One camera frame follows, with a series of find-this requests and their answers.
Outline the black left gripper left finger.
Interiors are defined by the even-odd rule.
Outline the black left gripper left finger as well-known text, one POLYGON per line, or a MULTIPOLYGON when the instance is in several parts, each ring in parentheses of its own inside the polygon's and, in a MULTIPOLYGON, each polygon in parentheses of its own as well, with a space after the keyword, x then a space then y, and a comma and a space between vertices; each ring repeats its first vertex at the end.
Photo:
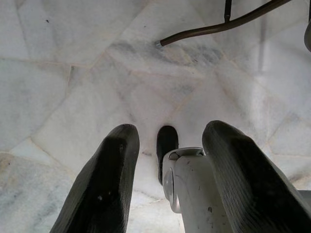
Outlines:
POLYGON ((136 127, 115 127, 78 174, 51 232, 126 232, 138 152, 136 127))

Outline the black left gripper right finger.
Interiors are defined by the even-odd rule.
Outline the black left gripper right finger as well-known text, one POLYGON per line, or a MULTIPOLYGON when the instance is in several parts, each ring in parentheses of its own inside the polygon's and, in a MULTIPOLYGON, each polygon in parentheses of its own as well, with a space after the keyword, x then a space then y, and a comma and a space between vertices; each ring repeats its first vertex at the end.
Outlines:
POLYGON ((214 120, 202 144, 233 232, 310 232, 310 206, 252 138, 214 120))

